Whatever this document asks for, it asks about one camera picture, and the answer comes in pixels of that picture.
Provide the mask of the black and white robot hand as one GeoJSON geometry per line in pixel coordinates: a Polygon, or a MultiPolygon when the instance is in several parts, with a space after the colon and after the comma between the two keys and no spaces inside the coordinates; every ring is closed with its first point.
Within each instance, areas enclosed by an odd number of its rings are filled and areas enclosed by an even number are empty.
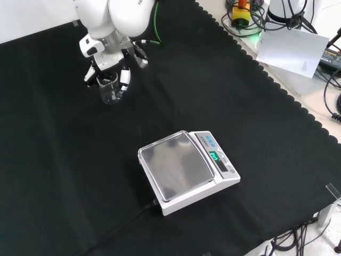
{"type": "Polygon", "coordinates": [[[149,63],[144,51],[127,36],[119,36],[118,39],[109,36],[93,39],[87,34],[80,40],[79,47],[84,57],[92,59],[92,64],[84,77],[87,85],[98,83],[100,76],[120,68],[119,91],[125,92],[131,82],[131,71],[125,59],[134,56],[141,68],[145,68],[149,63]]]}

